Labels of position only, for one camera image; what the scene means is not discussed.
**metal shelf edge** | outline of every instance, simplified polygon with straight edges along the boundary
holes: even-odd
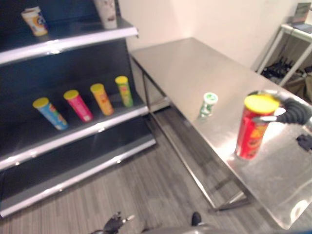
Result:
[[[34,204],[35,202],[37,202],[39,200],[42,200],[42,199],[44,199],[44,198],[46,198],[46,197],[48,197],[50,195],[56,194],[58,192],[61,192],[64,188],[67,188],[67,187],[69,187],[69,186],[71,186],[71,185],[73,185],[73,184],[75,184],[75,183],[77,183],[77,182],[79,182],[79,181],[89,177],[89,176],[92,176],[95,173],[100,172],[100,171],[102,171],[102,170],[104,170],[104,169],[106,169],[106,168],[108,168],[108,167],[110,167],[110,166],[112,166],[114,164],[118,164],[122,160],[124,160],[124,159],[126,159],[126,158],[128,158],[128,157],[130,157],[130,156],[132,156],[132,155],[134,155],[134,154],[144,150],[144,149],[147,149],[148,147],[150,147],[150,146],[152,146],[154,144],[156,144],[156,140],[155,139],[151,139],[151,140],[149,140],[149,141],[147,141],[147,142],[145,142],[145,143],[143,143],[143,144],[141,144],[139,146],[136,146],[136,147],[130,149],[129,151],[126,151],[126,152],[124,152],[124,153],[122,153],[122,154],[120,154],[120,155],[118,155],[118,156],[116,156],[116,157],[114,157],[114,158],[112,158],[112,159],[110,159],[110,160],[108,160],[108,161],[106,161],[106,162],[104,162],[104,163],[102,163],[102,164],[92,168],[92,169],[89,169],[88,171],[85,171],[85,172],[83,172],[83,173],[81,173],[81,174],[79,174],[79,175],[77,175],[75,177],[72,177],[72,178],[64,181],[63,183],[60,183],[60,184],[58,184],[58,185],[56,185],[54,187],[46,189],[46,190],[38,193],[37,195],[34,195],[34,196],[30,197],[30,198],[25,199],[22,202],[19,202],[19,203],[13,205],[13,206],[10,206],[10,207],[8,207],[6,209],[1,210],[0,211],[0,216],[1,217],[6,217],[6,216],[8,216],[8,215],[18,211],[18,210],[21,210],[23,208],[26,208],[26,207]]]
[[[135,27],[129,27],[75,36],[71,38],[51,40],[44,43],[24,46],[22,48],[1,52],[0,65],[41,55],[45,56],[59,54],[62,51],[70,48],[84,45],[92,45],[99,42],[105,42],[136,35],[138,35],[137,29]]]
[[[115,125],[118,125],[120,123],[123,123],[125,121],[128,121],[132,118],[142,116],[148,113],[147,106],[143,106],[141,108],[138,108],[136,110],[127,112],[125,114],[122,114],[120,116],[116,116],[115,118],[108,119],[102,122],[98,122],[94,124],[93,126],[87,127],[85,129],[82,129],[80,131],[74,132],[72,134],[69,134],[67,136],[60,137],[58,139],[52,140],[50,142],[44,143],[40,146],[36,146],[34,148],[28,149],[24,152],[21,152],[19,154],[16,154],[14,156],[10,156],[6,158],[5,160],[0,161],[0,171],[7,169],[12,166],[17,166],[21,162],[36,158],[37,156],[48,152],[52,149],[55,149],[57,147],[60,147],[62,145],[68,144],[70,142],[73,142],[75,140],[79,140],[81,138],[103,132],[105,129],[111,128]]]

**pink pringles can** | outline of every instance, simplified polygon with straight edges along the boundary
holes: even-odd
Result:
[[[64,98],[68,101],[68,103],[83,122],[88,122],[93,119],[92,113],[82,100],[77,90],[67,91],[64,94]]]

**yellow lid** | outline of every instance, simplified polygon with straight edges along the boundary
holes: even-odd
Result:
[[[104,90],[104,85],[97,83],[90,86],[90,90],[92,93],[101,92]]]
[[[247,96],[244,104],[252,112],[257,114],[269,114],[278,108],[279,101],[271,95],[254,94]]]
[[[66,100],[70,100],[70,99],[73,99],[73,98],[76,98],[77,96],[79,95],[79,92],[75,89],[72,89],[72,90],[69,90],[67,91],[63,97],[66,99]]]
[[[41,97],[33,102],[33,107],[40,109],[44,107],[45,105],[47,105],[48,103],[49,103],[49,99],[47,99],[46,97]]]
[[[124,84],[128,82],[128,78],[125,76],[116,77],[115,82],[117,84]]]

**gray carpet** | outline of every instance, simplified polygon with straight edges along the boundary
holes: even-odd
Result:
[[[157,116],[188,162],[198,167],[215,201],[222,202],[238,190],[183,118],[172,109],[158,112]],[[257,204],[217,214],[209,212],[208,203],[166,138],[155,123],[148,123],[156,146],[0,220],[0,234],[87,234],[101,228],[116,211],[136,216],[121,229],[121,234],[140,233],[146,226],[188,225],[193,211],[199,211],[205,222],[234,233],[273,232]],[[310,206],[293,229],[312,227],[311,216]]]

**shelf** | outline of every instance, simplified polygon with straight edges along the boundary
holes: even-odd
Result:
[[[105,30],[98,19],[83,18],[51,25],[46,36],[35,37],[29,28],[0,36],[0,66],[69,49],[136,36],[137,29],[122,18],[117,29]]]
[[[147,114],[148,108],[140,97],[135,92],[132,92],[132,96],[134,105],[130,108],[123,106],[119,94],[109,96],[115,110],[111,116],[104,116],[95,100],[86,103],[94,116],[94,119],[87,123],[83,123],[70,107],[60,111],[69,125],[68,129],[64,131],[56,130],[41,115],[39,115],[40,119],[0,128],[0,142],[2,144],[0,147],[0,171],[36,158],[62,145]]]
[[[68,144],[0,174],[0,215],[8,216],[156,143],[143,118]]]

